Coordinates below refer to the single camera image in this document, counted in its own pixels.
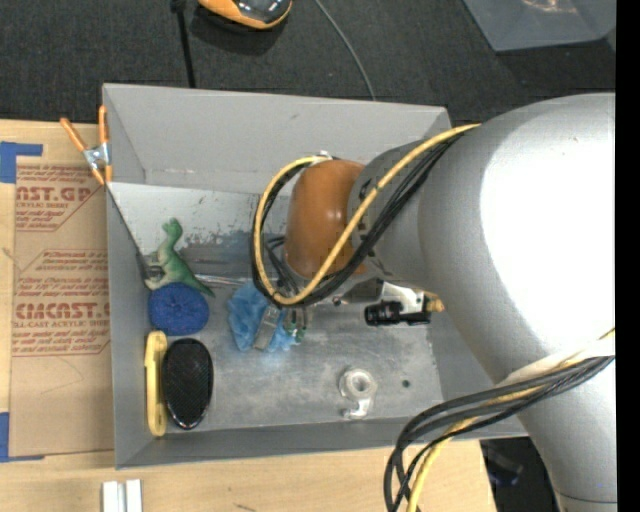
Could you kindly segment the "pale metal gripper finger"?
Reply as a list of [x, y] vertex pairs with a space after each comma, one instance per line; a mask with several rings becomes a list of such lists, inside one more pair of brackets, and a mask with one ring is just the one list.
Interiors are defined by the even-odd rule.
[[266, 350], [277, 330], [280, 318], [280, 309], [274, 305], [268, 305], [260, 319], [256, 330], [253, 348]]

